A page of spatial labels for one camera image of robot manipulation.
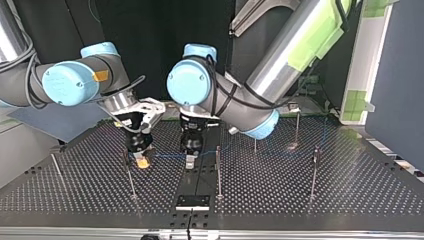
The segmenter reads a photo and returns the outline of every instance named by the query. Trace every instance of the yellow object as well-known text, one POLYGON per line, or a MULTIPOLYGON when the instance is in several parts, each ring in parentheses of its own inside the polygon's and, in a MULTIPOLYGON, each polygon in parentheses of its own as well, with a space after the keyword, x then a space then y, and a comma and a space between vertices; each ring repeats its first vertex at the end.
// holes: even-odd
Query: yellow object
POLYGON ((113 122, 113 124, 115 124, 115 127, 117 127, 117 128, 122 127, 122 124, 120 124, 119 122, 113 122))
POLYGON ((146 157, 136 159, 138 168, 146 169, 150 166, 150 162, 146 157))
POLYGON ((109 78, 109 71, 98 71, 93 73, 93 79, 95 82, 103 82, 109 78))
MULTIPOLYGON (((343 8, 349 12, 352 0, 342 0, 343 8)), ((294 69, 303 72, 315 57, 323 59, 330 48, 343 35, 342 18, 334 0, 320 0, 314 14, 311 14, 304 30, 299 31, 298 40, 292 41, 288 62, 294 69)))

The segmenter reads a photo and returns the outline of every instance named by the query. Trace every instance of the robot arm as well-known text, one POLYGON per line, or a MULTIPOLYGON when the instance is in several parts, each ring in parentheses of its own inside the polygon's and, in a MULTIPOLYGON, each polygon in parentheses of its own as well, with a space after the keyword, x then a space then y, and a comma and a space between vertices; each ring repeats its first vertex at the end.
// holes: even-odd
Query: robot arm
POLYGON ((128 150, 136 159, 146 160, 153 141, 150 130, 165 112, 165 105, 151 98, 136 98, 132 88, 144 76, 130 84, 115 46, 100 43, 83 48, 80 59, 39 65, 31 39, 19 29, 6 1, 0 4, 0 12, 0 37, 9 40, 0 47, 0 107, 42 108, 53 102, 76 106, 95 101, 125 129, 128 150))
POLYGON ((301 1, 243 87, 215 72, 215 48, 187 44, 183 60, 169 73, 168 91, 180 105, 200 106, 252 138, 266 138, 279 119, 277 101, 340 38, 340 6, 348 12, 350 5, 350 0, 301 1))

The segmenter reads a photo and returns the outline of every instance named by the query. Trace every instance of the green tape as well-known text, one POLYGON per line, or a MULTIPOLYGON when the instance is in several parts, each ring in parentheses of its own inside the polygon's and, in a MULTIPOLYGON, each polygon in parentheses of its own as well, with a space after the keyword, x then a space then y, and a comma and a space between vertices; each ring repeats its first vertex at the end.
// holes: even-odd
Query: green tape
MULTIPOLYGON (((289 65, 300 72, 303 72, 315 57, 322 59, 343 34, 343 30, 340 29, 342 19, 337 11, 336 2, 320 1, 322 1, 319 3, 320 12, 288 57, 289 65)), ((351 0, 342 0, 342 4, 348 12, 351 0)))
POLYGON ((366 91, 349 90, 343 111, 343 121, 360 121, 362 112, 365 110, 366 91))
POLYGON ((368 0, 364 6, 364 18, 383 17, 386 13, 386 7, 389 6, 389 0, 368 0))

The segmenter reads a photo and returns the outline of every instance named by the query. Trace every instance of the metal bracket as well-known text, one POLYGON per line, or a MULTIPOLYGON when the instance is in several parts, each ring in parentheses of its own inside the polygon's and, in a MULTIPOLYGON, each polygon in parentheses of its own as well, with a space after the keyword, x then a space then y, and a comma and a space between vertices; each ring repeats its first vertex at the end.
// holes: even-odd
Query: metal bracket
POLYGON ((177 211, 209 211, 209 195, 181 195, 177 200, 177 211))
POLYGON ((300 124, 300 114, 301 110, 298 103, 289 102, 287 104, 287 108, 289 109, 290 113, 296 113, 296 132, 294 135, 294 142, 292 142, 288 149, 294 150, 299 145, 299 124, 300 124))
POLYGON ((375 111, 374 104, 372 104, 370 102, 365 102, 365 111, 367 111, 367 112, 374 112, 375 111))
POLYGON ((294 11, 299 4, 300 0, 249 0, 231 22, 230 35, 240 37, 254 22, 272 8, 288 7, 294 11))
POLYGON ((197 118, 207 118, 207 119, 219 119, 216 116, 211 116, 211 114, 204 110, 203 108, 199 106, 181 106, 180 107, 180 113, 190 116, 190 117, 197 117, 197 118))
POLYGON ((154 235, 144 235, 140 240, 160 240, 160 238, 154 235))
POLYGON ((53 146, 52 148, 50 148, 50 153, 64 153, 66 150, 67 146, 66 145, 56 145, 53 146))
POLYGON ((150 133, 151 129, 160 121, 165 111, 166 107, 163 102, 153 98, 144 98, 131 106, 113 111, 111 113, 113 115, 120 115, 129 112, 145 113, 143 116, 142 125, 144 124, 146 127, 142 132, 147 134, 150 133))

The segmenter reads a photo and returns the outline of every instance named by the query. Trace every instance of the light blue joint cap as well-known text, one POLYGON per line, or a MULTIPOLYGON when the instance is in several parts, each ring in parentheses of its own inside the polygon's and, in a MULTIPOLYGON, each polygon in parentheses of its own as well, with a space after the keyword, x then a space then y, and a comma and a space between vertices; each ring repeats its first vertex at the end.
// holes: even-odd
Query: light blue joint cap
POLYGON ((257 140, 262 140, 274 131, 275 125, 277 125, 278 119, 280 118, 280 114, 277 110, 272 111, 271 115, 263 122, 261 125, 256 128, 243 132, 249 137, 255 138, 257 140))
POLYGON ((0 99, 0 108, 17 108, 17 106, 13 106, 13 105, 11 105, 11 104, 9 104, 7 102, 3 102, 0 99))
POLYGON ((99 54, 112 54, 120 57, 115 45, 111 42, 98 43, 81 49, 83 58, 99 54))
POLYGON ((171 70, 166 86, 175 102, 189 106, 199 104, 208 97, 211 81, 202 64, 186 59, 171 70))
POLYGON ((185 56, 199 56, 206 58, 208 55, 211 55, 213 60, 216 62, 216 49, 212 46, 203 45, 203 44, 196 44, 196 43, 189 43, 186 44, 184 47, 184 54, 185 56))
POLYGON ((92 99, 100 84, 93 79, 94 71, 87 65, 66 61, 55 64, 43 74, 47 96, 63 106, 76 106, 92 99))

